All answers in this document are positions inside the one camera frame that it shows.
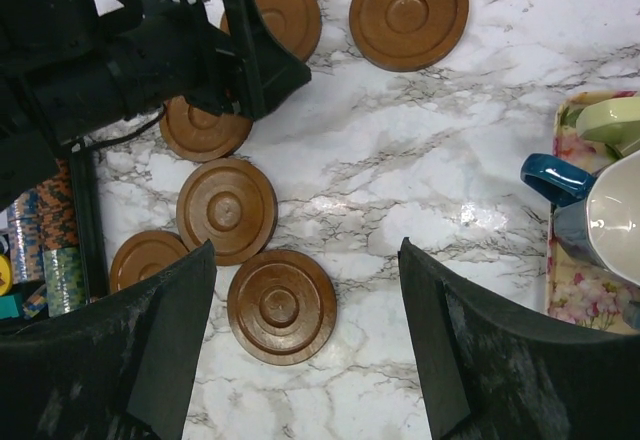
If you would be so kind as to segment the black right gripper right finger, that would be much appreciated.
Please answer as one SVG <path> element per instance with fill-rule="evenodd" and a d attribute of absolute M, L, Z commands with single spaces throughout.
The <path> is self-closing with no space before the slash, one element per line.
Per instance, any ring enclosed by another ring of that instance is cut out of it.
<path fill-rule="evenodd" d="M 400 284 L 435 439 L 635 439 L 639 339 L 545 316 L 404 240 Z"/>

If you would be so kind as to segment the light green mug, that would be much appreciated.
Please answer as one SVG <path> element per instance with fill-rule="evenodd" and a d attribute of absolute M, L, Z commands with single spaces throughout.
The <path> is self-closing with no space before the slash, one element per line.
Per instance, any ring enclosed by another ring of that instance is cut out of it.
<path fill-rule="evenodd" d="M 584 140 L 603 143 L 622 157 L 639 150 L 639 98 L 618 97 L 590 105 L 576 120 Z"/>

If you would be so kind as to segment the brown wooden coaster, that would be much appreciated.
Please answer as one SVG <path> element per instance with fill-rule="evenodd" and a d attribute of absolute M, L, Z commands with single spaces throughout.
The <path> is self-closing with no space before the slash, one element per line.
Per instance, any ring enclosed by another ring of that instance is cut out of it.
<path fill-rule="evenodd" d="M 379 68 L 411 72 L 446 57 L 461 40 L 469 0 L 351 0 L 359 52 Z"/>
<path fill-rule="evenodd" d="M 212 115 L 182 97 L 167 102 L 160 131 L 179 157 L 205 163 L 233 154 L 248 138 L 253 122 L 238 115 Z"/>
<path fill-rule="evenodd" d="M 111 264 L 109 287 L 116 293 L 164 270 L 189 253 L 177 234 L 148 230 L 129 237 Z"/>
<path fill-rule="evenodd" d="M 238 343 L 253 357 L 290 366 L 314 356 L 336 324 L 331 279 L 311 257 L 293 250 L 262 252 L 233 277 L 228 321 Z"/>
<path fill-rule="evenodd" d="M 190 250 L 213 244 L 216 263 L 241 264 L 269 243 L 278 219 L 275 191 L 250 162 L 222 158 L 196 168 L 176 205 L 179 235 Z"/>
<path fill-rule="evenodd" d="M 254 3 L 271 36 L 306 62 L 316 50 L 322 32 L 318 1 L 254 0 Z"/>

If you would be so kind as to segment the dark blue mug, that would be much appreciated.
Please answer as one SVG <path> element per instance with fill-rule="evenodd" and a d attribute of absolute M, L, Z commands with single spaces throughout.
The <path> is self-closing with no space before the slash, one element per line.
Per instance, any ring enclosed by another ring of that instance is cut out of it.
<path fill-rule="evenodd" d="M 572 258 L 639 283 L 639 154 L 591 174 L 549 154 L 523 163 L 521 180 L 555 206 L 553 234 Z"/>

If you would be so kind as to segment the floral serving tray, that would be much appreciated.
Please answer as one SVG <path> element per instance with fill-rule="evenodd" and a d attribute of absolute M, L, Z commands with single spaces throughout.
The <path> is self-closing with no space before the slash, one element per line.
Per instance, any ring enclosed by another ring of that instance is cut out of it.
<path fill-rule="evenodd" d="M 614 98 L 637 97 L 637 91 L 594 91 L 574 95 L 556 111 L 552 154 L 592 174 L 618 159 L 604 144 L 582 139 L 576 121 L 582 111 Z M 630 301 L 639 299 L 639 288 L 591 264 L 570 257 L 559 245 L 554 222 L 547 236 L 545 313 L 553 318 L 596 330 L 622 335 L 637 331 L 623 319 Z"/>

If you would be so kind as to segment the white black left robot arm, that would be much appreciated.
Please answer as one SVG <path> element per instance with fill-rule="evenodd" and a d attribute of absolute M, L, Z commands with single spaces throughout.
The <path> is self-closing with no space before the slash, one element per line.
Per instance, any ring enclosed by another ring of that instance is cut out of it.
<path fill-rule="evenodd" d="M 73 143 L 184 97 L 261 119 L 307 84 L 255 0 L 1 0 L 1 203 L 53 177 Z"/>

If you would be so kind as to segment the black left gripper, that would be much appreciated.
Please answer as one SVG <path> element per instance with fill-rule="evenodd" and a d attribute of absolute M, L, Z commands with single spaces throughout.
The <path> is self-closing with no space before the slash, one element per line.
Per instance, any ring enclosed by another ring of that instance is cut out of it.
<path fill-rule="evenodd" d="M 214 114 L 268 116 L 311 71 L 271 34 L 255 0 L 223 4 L 227 34 L 202 2 L 144 0 L 138 26 L 21 67 L 21 132 L 66 146 L 176 96 Z"/>

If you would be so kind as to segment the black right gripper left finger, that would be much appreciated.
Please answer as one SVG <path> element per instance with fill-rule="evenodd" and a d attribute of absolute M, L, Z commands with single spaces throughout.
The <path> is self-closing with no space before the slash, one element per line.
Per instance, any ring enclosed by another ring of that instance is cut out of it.
<path fill-rule="evenodd" d="M 4 439 L 179 439 L 216 281 L 211 243 L 1 338 Z"/>

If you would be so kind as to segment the teal rectangular block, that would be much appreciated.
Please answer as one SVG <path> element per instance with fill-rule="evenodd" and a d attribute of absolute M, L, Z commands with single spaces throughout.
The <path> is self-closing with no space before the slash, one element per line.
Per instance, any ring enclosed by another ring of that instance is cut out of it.
<path fill-rule="evenodd" d="M 20 293 L 0 297 L 0 319 L 15 319 L 23 316 L 23 297 Z"/>

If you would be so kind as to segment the yellow dealer button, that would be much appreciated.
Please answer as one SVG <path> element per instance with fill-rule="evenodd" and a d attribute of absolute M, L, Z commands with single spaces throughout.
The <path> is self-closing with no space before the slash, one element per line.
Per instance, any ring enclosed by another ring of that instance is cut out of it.
<path fill-rule="evenodd" d="M 10 260 L 3 254 L 0 255 L 0 296 L 8 294 L 13 286 L 13 277 Z"/>

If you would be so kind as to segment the black poker chip case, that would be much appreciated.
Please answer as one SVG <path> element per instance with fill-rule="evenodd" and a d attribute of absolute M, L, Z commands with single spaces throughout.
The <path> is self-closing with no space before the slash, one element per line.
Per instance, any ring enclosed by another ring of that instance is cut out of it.
<path fill-rule="evenodd" d="M 13 333 L 77 310 L 109 293 L 93 155 L 58 162 L 57 175 L 24 191 L 6 210 L 1 254 L 11 262 L 23 316 L 1 320 Z"/>

